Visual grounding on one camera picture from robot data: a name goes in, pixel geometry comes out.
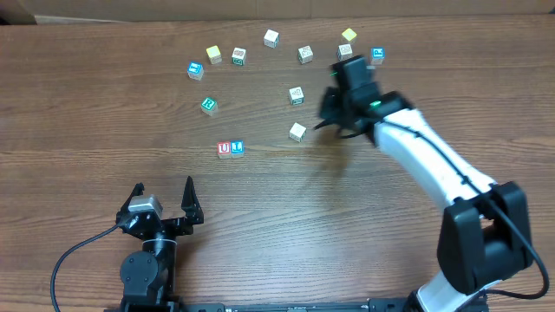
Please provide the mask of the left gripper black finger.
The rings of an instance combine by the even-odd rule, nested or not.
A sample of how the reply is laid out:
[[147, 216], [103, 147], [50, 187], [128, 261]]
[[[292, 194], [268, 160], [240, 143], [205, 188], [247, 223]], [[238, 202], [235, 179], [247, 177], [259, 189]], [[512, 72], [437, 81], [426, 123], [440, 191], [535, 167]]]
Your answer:
[[127, 200], [122, 205], [120, 212], [127, 212], [129, 204], [133, 197], [141, 196], [144, 193], [145, 187], [142, 183], [138, 183], [134, 186], [134, 189], [131, 191], [130, 195], [128, 196]]
[[181, 201], [181, 210], [187, 218], [202, 218], [203, 211], [194, 188], [193, 178], [187, 177], [185, 189]]

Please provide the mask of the red letter U block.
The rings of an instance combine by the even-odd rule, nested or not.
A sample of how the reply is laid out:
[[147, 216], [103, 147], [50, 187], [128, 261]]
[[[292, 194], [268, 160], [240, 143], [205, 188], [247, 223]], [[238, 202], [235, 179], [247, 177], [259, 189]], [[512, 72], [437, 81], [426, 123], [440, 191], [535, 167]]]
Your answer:
[[222, 141], [217, 143], [217, 155], [220, 159], [228, 159], [232, 156], [231, 142]]

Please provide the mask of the blue letter wooden block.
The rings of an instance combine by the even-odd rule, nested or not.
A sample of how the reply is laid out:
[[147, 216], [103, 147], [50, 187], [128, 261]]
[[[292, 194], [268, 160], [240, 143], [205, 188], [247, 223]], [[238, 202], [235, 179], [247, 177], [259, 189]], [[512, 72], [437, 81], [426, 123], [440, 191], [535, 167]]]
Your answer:
[[231, 154], [233, 158], [240, 158], [244, 156], [245, 145], [242, 140], [231, 141]]

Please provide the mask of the green letter R block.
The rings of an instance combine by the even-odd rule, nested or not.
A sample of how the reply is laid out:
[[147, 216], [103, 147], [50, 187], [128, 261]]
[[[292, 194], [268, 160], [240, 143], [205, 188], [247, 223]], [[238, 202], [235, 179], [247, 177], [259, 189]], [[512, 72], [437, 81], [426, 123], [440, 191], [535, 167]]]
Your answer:
[[215, 115], [218, 112], [218, 109], [219, 109], [218, 103], [211, 97], [206, 97], [202, 101], [200, 107], [201, 107], [201, 110], [204, 113], [206, 113], [210, 116]]

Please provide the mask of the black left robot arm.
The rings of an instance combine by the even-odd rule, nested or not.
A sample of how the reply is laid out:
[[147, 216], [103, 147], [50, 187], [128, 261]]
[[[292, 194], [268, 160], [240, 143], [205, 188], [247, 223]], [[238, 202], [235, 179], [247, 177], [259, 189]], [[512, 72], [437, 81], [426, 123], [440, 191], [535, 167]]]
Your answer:
[[116, 214], [116, 226], [138, 238], [142, 249], [127, 256], [120, 268], [124, 285], [120, 311], [184, 311], [174, 294], [177, 237], [193, 234], [204, 223], [192, 178], [186, 180], [179, 218], [162, 217], [163, 207], [154, 195], [146, 195], [142, 183], [135, 185]]

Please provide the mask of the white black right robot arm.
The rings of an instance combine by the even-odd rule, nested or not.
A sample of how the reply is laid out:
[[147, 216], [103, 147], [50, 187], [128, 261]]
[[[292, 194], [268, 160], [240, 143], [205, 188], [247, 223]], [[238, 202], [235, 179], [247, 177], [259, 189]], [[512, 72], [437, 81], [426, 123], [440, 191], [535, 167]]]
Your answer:
[[495, 284], [537, 261], [524, 191], [474, 168], [398, 92], [382, 93], [363, 56], [331, 67], [336, 85], [322, 102], [324, 122], [366, 136], [395, 159], [442, 215], [440, 272], [413, 292], [406, 311], [478, 310]]

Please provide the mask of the blue letter P block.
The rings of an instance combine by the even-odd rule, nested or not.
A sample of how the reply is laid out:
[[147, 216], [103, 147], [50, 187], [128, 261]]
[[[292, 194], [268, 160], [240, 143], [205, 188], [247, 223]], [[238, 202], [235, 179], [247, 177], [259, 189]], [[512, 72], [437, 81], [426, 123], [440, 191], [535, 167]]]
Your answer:
[[372, 65], [381, 65], [385, 59], [385, 50], [381, 47], [371, 49], [370, 63]]

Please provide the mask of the white picture block right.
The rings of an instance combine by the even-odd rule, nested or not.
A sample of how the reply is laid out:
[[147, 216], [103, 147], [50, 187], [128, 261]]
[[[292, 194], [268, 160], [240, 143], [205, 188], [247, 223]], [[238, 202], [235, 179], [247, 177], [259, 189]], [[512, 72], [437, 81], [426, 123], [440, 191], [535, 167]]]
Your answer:
[[353, 56], [353, 49], [350, 44], [342, 44], [338, 46], [337, 58], [340, 62], [348, 60]]

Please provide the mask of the white picture block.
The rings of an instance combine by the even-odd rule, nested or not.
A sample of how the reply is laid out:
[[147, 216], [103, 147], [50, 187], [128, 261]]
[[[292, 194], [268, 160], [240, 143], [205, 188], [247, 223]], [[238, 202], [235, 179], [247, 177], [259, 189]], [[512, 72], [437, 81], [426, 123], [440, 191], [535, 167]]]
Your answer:
[[301, 64], [305, 64], [313, 60], [314, 54], [311, 47], [307, 45], [297, 50], [297, 57]]
[[337, 58], [340, 62], [348, 60], [353, 56], [353, 49], [350, 44], [342, 44], [338, 46]]

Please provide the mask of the grapes picture green G block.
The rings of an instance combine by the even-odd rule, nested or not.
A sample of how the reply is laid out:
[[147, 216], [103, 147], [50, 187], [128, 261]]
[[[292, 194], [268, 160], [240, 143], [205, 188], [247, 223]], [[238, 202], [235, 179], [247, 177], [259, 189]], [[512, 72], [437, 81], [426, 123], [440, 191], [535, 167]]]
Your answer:
[[304, 103], [304, 93], [301, 87], [291, 88], [289, 90], [290, 103], [293, 106]]

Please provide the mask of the plain wooden block number 9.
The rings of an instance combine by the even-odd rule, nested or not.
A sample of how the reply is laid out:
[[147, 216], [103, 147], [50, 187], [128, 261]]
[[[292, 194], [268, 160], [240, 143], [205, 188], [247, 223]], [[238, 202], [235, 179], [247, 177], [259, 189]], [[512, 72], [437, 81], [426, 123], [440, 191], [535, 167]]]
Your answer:
[[290, 136], [291, 139], [293, 139], [297, 142], [301, 142], [303, 140], [304, 136], [306, 135], [306, 131], [307, 131], [306, 127], [304, 127], [304, 126], [302, 126], [298, 123], [295, 123], [289, 131], [289, 136]]

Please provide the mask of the yellow block top right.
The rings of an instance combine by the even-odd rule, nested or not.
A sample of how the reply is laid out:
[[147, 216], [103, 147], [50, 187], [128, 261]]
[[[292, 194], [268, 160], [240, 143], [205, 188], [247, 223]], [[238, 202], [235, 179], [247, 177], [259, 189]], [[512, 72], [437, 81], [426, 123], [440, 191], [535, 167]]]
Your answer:
[[343, 44], [353, 44], [356, 41], [357, 33], [352, 28], [347, 28], [341, 34]]

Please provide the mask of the yellow block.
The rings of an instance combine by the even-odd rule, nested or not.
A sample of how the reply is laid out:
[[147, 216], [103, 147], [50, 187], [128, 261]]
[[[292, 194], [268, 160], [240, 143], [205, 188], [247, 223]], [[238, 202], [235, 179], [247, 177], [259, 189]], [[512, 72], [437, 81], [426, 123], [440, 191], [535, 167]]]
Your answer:
[[352, 28], [347, 28], [341, 34], [343, 44], [353, 44], [356, 41], [357, 33]]
[[206, 53], [212, 65], [222, 62], [222, 55], [217, 45], [207, 48]]

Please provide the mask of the white picture block centre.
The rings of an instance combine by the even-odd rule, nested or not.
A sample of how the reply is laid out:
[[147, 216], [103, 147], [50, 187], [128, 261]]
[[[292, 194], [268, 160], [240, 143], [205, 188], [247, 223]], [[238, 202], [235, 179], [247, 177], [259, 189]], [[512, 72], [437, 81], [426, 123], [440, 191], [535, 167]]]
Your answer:
[[314, 54], [311, 47], [307, 45], [297, 50], [297, 57], [301, 64], [305, 64], [313, 60]]

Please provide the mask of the white block top centre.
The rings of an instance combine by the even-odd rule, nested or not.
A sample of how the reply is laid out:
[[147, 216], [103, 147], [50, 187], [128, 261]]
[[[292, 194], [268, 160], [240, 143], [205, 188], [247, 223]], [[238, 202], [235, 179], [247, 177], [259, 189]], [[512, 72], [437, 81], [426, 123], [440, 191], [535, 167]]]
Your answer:
[[264, 45], [269, 48], [276, 48], [279, 42], [279, 33], [275, 30], [268, 29], [264, 35]]

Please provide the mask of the blue block far left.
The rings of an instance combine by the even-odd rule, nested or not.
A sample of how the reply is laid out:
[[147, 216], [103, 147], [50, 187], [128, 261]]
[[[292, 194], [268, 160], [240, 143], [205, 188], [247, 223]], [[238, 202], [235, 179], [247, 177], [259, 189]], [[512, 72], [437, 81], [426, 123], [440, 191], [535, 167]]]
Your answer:
[[204, 75], [204, 67], [199, 62], [190, 62], [186, 72], [191, 79], [200, 81]]

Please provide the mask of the red picture green block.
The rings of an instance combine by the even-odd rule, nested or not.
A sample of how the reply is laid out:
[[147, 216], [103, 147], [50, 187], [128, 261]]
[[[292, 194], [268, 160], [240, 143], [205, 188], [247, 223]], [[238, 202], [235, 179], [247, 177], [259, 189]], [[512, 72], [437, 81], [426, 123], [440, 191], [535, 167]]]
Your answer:
[[239, 66], [245, 65], [246, 50], [235, 48], [232, 52], [232, 63]]

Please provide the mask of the yellow block left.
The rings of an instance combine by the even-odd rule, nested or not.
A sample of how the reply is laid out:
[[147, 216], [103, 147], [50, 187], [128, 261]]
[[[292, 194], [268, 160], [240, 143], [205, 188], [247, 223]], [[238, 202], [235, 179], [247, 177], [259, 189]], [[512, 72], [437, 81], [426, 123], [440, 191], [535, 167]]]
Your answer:
[[222, 62], [222, 55], [217, 45], [207, 48], [206, 53], [212, 65]]

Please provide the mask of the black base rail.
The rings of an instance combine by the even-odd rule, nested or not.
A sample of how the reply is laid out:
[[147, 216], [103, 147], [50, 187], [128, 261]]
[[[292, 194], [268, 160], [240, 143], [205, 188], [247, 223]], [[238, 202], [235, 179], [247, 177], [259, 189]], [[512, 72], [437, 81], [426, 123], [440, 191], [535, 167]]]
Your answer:
[[326, 302], [289, 304], [224, 305], [223, 303], [184, 304], [166, 306], [131, 305], [105, 309], [105, 312], [128, 311], [179, 311], [179, 312], [417, 312], [415, 299], [389, 298], [369, 299], [366, 302]]

